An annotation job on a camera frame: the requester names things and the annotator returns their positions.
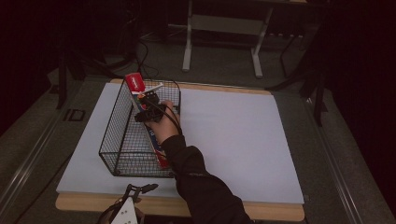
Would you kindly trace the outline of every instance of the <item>black sleeve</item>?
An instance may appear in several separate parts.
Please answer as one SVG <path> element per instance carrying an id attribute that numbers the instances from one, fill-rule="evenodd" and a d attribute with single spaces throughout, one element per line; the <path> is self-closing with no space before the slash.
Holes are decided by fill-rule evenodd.
<path id="1" fill-rule="evenodd" d="M 176 173 L 177 192 L 187 202 L 194 224 L 252 223 L 242 201 L 205 168 L 196 147 L 186 147 L 184 136 L 166 139 L 162 148 Z"/>

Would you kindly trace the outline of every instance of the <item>white table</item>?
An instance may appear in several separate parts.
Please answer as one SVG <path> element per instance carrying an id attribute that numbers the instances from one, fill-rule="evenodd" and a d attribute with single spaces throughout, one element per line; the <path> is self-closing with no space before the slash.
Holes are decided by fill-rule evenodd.
<path id="1" fill-rule="evenodd" d="M 303 194 L 274 97 L 265 91 L 180 86 L 187 144 L 201 149 L 207 170 L 242 199 L 250 217 L 304 219 Z M 157 183 L 159 187 L 142 195 L 137 206 L 146 214 L 189 216 L 174 179 L 115 177 L 99 158 L 119 88 L 120 84 L 106 84 L 57 188 L 57 207 L 104 211 L 128 184 Z"/>

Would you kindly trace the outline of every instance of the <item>hand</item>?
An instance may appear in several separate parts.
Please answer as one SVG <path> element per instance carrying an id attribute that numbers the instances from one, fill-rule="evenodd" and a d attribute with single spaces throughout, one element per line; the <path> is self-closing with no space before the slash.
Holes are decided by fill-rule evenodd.
<path id="1" fill-rule="evenodd" d="M 167 106 L 165 110 L 166 114 L 168 114 L 177 123 L 180 123 L 179 115 L 174 115 L 174 113 L 172 113 L 171 111 L 171 109 L 173 108 L 173 103 L 171 101 L 164 101 L 162 102 L 162 104 Z M 150 122 L 145 122 L 145 124 L 149 126 L 152 129 L 152 131 L 154 131 L 159 144 L 161 144 L 167 138 L 179 134 L 176 125 L 166 115 L 163 115 L 160 122 L 158 123 L 154 121 L 150 121 Z"/>

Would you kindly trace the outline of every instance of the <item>metal stand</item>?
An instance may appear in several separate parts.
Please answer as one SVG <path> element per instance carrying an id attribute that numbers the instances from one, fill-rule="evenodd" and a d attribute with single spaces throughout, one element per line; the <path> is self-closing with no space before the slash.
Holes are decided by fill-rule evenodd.
<path id="1" fill-rule="evenodd" d="M 242 20 L 232 18 L 222 18 L 214 16 L 194 15 L 192 14 L 192 0 L 189 1 L 189 14 L 187 19 L 187 43 L 184 51 L 183 72 L 190 71 L 191 62 L 191 32 L 192 29 L 207 30 L 215 32 L 235 33 L 243 35 L 257 35 L 258 42 L 256 46 L 251 49 L 251 57 L 253 60 L 254 71 L 256 78 L 262 78 L 262 67 L 260 65 L 259 51 L 262 47 L 262 41 L 265 37 L 265 32 L 268 23 L 271 19 L 273 8 L 268 8 L 266 18 L 264 21 Z"/>

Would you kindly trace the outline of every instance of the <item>table leg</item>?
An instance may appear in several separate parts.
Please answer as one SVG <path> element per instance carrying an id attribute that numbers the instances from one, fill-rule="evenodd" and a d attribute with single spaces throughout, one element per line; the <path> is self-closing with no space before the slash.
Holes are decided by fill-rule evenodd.
<path id="1" fill-rule="evenodd" d="M 183 60 L 183 72 L 190 71 L 190 61 L 191 61 L 191 18 L 192 18 L 192 0 L 189 1 L 189 17 L 187 18 L 187 43 L 186 49 L 184 50 L 184 60 Z"/>
<path id="2" fill-rule="evenodd" d="M 260 65 L 259 51 L 260 48 L 262 47 L 262 41 L 264 40 L 265 32 L 267 31 L 268 23 L 271 19 L 273 10 L 274 9 L 272 7 L 268 9 L 265 22 L 262 24 L 262 29 L 260 30 L 259 33 L 259 41 L 257 42 L 256 47 L 251 49 L 251 57 L 253 60 L 254 73 L 256 75 L 256 78 L 262 78 L 262 67 Z"/>

